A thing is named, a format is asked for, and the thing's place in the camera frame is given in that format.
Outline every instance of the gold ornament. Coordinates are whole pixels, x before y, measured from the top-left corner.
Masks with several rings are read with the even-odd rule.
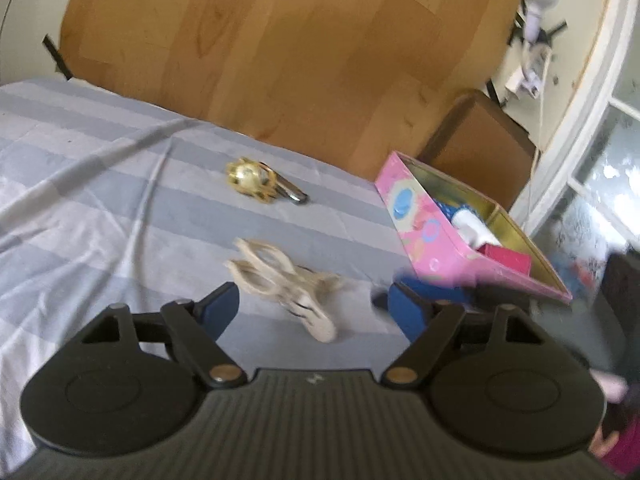
[[[226,165],[226,176],[237,192],[260,202],[270,203],[276,197],[278,175],[263,162],[241,157]]]

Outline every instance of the metal rivet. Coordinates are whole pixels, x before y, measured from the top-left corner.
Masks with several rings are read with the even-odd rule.
[[[418,378],[418,374],[411,368],[397,366],[386,372],[386,378],[395,384],[410,384]]]
[[[242,375],[242,370],[236,365],[218,365],[209,371],[209,376],[217,383],[235,381]]]

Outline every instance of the blue striped sheet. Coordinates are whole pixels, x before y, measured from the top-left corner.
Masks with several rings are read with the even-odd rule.
[[[41,86],[42,88],[46,88],[58,93],[66,94],[69,96],[82,97],[86,99],[92,99],[96,102],[104,103],[107,105],[111,105],[114,107],[124,108],[131,112],[148,115],[150,117],[171,121],[175,118],[180,118],[181,116],[171,112],[169,110],[165,110],[164,108],[159,108],[155,106],[149,106],[146,103],[141,103],[140,101],[136,101],[134,99],[127,99],[121,97],[116,94],[111,94],[109,92],[104,92],[100,89],[94,89],[87,86],[69,84],[69,85],[60,85],[58,81],[47,80],[47,79],[39,79],[33,81],[26,81],[24,84],[34,84]],[[331,164],[327,164],[325,162],[321,162],[320,160],[315,160],[314,158],[310,158],[305,155],[300,155],[299,153],[290,152],[289,150],[285,150],[283,148],[279,148],[277,146],[271,146],[270,144],[264,144],[259,140],[252,139],[247,136],[239,136],[235,132],[225,130],[224,128],[217,128],[212,126],[209,123],[201,123],[202,126],[206,128],[210,128],[215,130],[215,133],[222,137],[225,140],[232,140],[242,146],[246,146],[248,148],[258,148],[265,153],[270,153],[271,155],[276,155],[286,160],[290,160],[291,162],[298,162],[301,164],[308,165],[309,167],[316,168],[319,172],[330,174],[336,178],[340,178],[353,186],[360,186],[363,189],[372,189],[372,183],[367,182],[357,176],[354,176],[350,173],[347,173]]]
[[[152,193],[144,212],[145,222],[221,247],[233,247],[237,237],[269,240],[300,265],[374,282],[387,282],[390,269],[406,264],[404,254],[389,253],[294,224],[286,224],[283,229],[277,219],[108,170],[96,156],[76,163],[14,142],[0,153],[0,165],[4,176],[25,186],[50,178],[60,195],[126,218],[137,218],[145,193]]]
[[[379,374],[406,347],[397,327],[379,320],[369,303],[372,282],[388,283],[409,263],[371,183],[67,82],[4,86],[0,110],[0,328],[14,339],[11,346],[0,342],[0,478],[32,449],[17,405],[28,374],[110,303],[149,312],[175,299],[168,291],[203,297],[228,279],[223,263],[236,237],[261,238],[300,265],[359,280],[348,281],[325,305],[343,327],[329,345],[313,340],[277,304],[243,295],[241,312],[219,343],[250,373],[293,367]],[[73,150],[63,149],[66,130],[70,142],[78,141]],[[273,157],[316,205],[295,214],[284,202],[247,207],[243,201],[251,199],[230,192],[222,178],[224,165],[242,150]],[[200,186],[225,187],[201,196],[195,194]],[[304,217],[314,212],[314,221]],[[382,235],[385,240],[375,239]],[[194,262],[207,265],[194,269]]]

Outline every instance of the white bottle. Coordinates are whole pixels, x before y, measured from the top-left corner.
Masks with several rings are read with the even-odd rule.
[[[465,243],[475,251],[484,244],[502,247],[498,238],[496,238],[494,234],[489,231],[488,227],[484,225],[482,220],[469,211],[469,209],[460,209],[453,215],[451,224],[458,230],[458,234]]]

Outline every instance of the black strap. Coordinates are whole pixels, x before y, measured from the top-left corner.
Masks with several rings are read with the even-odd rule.
[[[502,108],[500,98],[498,97],[498,92],[495,90],[495,85],[492,79],[489,79],[489,81],[486,82],[486,92],[489,94],[489,98],[491,99],[491,101]]]
[[[42,40],[42,44],[44,45],[44,48],[46,48],[51,54],[53,61],[56,62],[56,66],[58,67],[58,70],[60,70],[62,75],[66,77],[66,80],[69,81],[74,75],[71,73],[71,70],[69,70],[69,67],[65,63],[65,60],[62,59],[62,56],[60,56],[59,51],[57,50],[56,46],[53,44],[53,41],[51,41],[51,38],[49,37],[48,34]]]

